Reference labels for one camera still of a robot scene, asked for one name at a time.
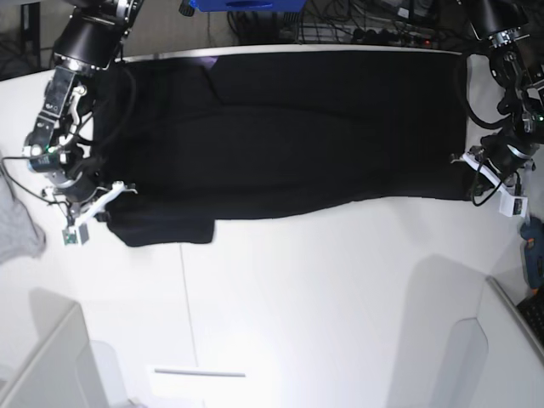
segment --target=white bracket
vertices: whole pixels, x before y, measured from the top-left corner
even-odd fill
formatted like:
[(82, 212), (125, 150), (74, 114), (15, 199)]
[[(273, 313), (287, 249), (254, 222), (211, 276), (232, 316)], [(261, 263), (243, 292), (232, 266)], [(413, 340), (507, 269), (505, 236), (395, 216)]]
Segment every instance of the white bracket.
[[(462, 159), (470, 167), (472, 167), (474, 171), (478, 171), (480, 163), (476, 160), (472, 153), (465, 153), (464, 155), (462, 155)], [(495, 187), (501, 183), (499, 177), (495, 173), (493, 173), (486, 165), (483, 165), (480, 168), (479, 172), (480, 174), (485, 176)], [(501, 193), (501, 204), (499, 206), (499, 212), (501, 214), (506, 215), (507, 217), (525, 217), (525, 215), (527, 214), (527, 208), (529, 206), (529, 198), (524, 195), (515, 195), (514, 187), (507, 187), (504, 183), (501, 184), (498, 192)]]
[(133, 191), (129, 189), (122, 181), (116, 181), (111, 185), (111, 190), (104, 193), (95, 201), (91, 201), (84, 212), (75, 217), (74, 224), (68, 226), (62, 231), (65, 245), (77, 244), (83, 245), (88, 241), (87, 222), (96, 214), (104, 211), (106, 204), (114, 201), (122, 192)]

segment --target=black cloth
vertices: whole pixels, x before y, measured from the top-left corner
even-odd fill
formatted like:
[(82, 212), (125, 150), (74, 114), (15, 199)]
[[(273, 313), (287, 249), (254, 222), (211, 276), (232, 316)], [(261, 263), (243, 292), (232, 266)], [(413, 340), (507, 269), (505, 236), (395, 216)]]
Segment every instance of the black cloth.
[[(216, 219), (280, 218), (384, 196), (467, 198), (467, 118), (456, 56), (241, 54), (132, 63), (138, 98), (107, 150), (106, 180), (135, 183), (107, 209), (127, 245), (206, 243)], [(107, 138), (130, 81), (112, 70), (95, 120)]]

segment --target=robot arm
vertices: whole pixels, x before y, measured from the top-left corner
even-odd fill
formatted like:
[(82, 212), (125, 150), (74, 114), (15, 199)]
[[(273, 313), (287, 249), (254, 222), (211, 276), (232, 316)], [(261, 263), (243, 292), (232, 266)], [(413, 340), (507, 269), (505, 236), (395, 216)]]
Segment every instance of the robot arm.
[[(462, 0), (462, 5), (480, 40), (479, 51), (487, 55), (491, 74), (505, 89), (497, 110), (506, 117), (494, 123), (478, 118), (462, 97), (476, 124), (497, 131), (463, 155), (463, 160), (476, 171), (471, 198), (478, 207), (487, 201), (474, 199), (475, 190), (487, 179), (495, 187), (493, 193), (501, 192), (501, 213), (524, 217), (528, 201), (522, 175), (526, 176), (526, 183), (534, 167), (532, 156), (544, 143), (544, 72), (530, 36), (524, 31), (528, 21), (520, 6), (508, 0)], [(459, 66), (470, 55), (464, 53)]]
[(70, 0), (76, 7), (54, 46), (54, 76), (23, 154), (29, 168), (45, 174), (54, 194), (68, 203), (65, 243), (84, 243), (85, 222), (123, 191), (133, 191), (122, 182), (102, 185), (96, 168), (83, 166), (89, 142), (79, 132), (88, 119), (83, 118), (96, 109), (96, 76), (119, 54), (143, 1)]

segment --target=cable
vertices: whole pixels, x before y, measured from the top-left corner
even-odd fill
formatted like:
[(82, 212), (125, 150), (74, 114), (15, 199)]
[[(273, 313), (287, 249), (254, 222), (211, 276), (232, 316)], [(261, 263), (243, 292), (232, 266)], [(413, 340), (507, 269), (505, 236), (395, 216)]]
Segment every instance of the cable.
[(501, 179), (499, 184), (496, 185), (496, 187), (493, 189), (493, 191), (490, 192), (488, 196), (486, 196), (482, 201), (476, 202), (476, 187), (478, 186), (480, 171), (482, 170), (482, 166), (484, 165), (485, 160), (487, 159), (485, 157), (482, 157), (481, 162), (478, 165), (478, 170), (476, 170), (476, 174), (474, 175), (473, 184), (470, 188), (470, 201), (474, 204), (475, 207), (482, 207), (487, 201), (489, 201), (490, 198), (494, 196), (495, 193), (501, 188), (505, 180), (505, 178)]
[(453, 71), (454, 88), (456, 90), (457, 98), (459, 99), (459, 102), (461, 102), (463, 109), (467, 112), (468, 117), (470, 117), (473, 120), (473, 122), (476, 123), (481, 128), (484, 128), (487, 130), (495, 130), (495, 129), (503, 128), (510, 121), (510, 116), (504, 117), (497, 122), (491, 122), (491, 123), (480, 119), (478, 115), (474, 113), (472, 106), (468, 102), (466, 94), (462, 91), (465, 88), (465, 86), (462, 86), (459, 83), (460, 72), (463, 65), (466, 66), (468, 57), (470, 57), (473, 54), (474, 52), (472, 50), (465, 51), (457, 59), (456, 66)]
[(121, 120), (117, 123), (117, 126), (108, 134), (104, 139), (97, 143), (98, 149), (103, 150), (108, 144), (110, 144), (117, 135), (122, 131), (125, 125), (130, 119), (130, 116), (133, 114), (134, 106), (136, 105), (136, 97), (138, 94), (136, 79), (132, 72), (127, 68), (123, 67), (122, 71), (127, 75), (128, 81), (130, 83), (130, 95), (128, 97), (127, 109), (124, 111)]
[(8, 169), (6, 168), (6, 165), (4, 163), (7, 160), (29, 160), (29, 159), (30, 159), (30, 157), (23, 157), (23, 156), (6, 156), (6, 157), (2, 157), (2, 159), (0, 159), (0, 163), (2, 164), (2, 171), (5, 174), (5, 176), (12, 181), (13, 184), (18, 186), (20, 189), (22, 189), (26, 193), (30, 194), (31, 196), (37, 198), (40, 201), (47, 202), (49, 205), (58, 204), (59, 201), (47, 200), (47, 199), (41, 197), (40, 195), (28, 190), (23, 184), (19, 183), (15, 178), (13, 178), (11, 176), (11, 174), (9, 174)]

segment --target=black pants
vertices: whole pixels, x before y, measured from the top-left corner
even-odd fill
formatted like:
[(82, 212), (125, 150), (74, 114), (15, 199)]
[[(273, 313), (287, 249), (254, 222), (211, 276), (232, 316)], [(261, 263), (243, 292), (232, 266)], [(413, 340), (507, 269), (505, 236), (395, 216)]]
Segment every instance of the black pants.
[[(205, 243), (215, 219), (384, 196), (464, 200), (470, 170), (449, 163), (464, 151), (467, 122), (455, 60), (350, 51), (130, 64), (138, 99), (103, 177), (135, 183), (139, 194), (108, 206), (108, 226), (129, 246)], [(128, 77), (108, 75), (101, 91), (114, 98), (95, 121), (96, 139), (128, 99)]]

